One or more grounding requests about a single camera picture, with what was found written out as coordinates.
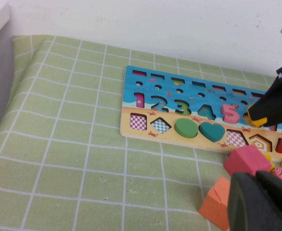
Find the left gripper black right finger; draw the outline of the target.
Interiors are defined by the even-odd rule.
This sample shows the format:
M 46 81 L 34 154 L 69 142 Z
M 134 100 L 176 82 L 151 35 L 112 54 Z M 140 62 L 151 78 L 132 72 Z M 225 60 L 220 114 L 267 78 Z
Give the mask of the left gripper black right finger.
M 257 171 L 256 179 L 282 212 L 282 179 L 266 171 Z

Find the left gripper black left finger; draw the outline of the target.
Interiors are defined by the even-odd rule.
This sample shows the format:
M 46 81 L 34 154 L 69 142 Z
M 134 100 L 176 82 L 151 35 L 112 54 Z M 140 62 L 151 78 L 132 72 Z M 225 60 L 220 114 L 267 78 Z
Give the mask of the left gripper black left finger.
M 228 221 L 231 231 L 282 231 L 282 212 L 256 174 L 236 172 L 231 176 Z

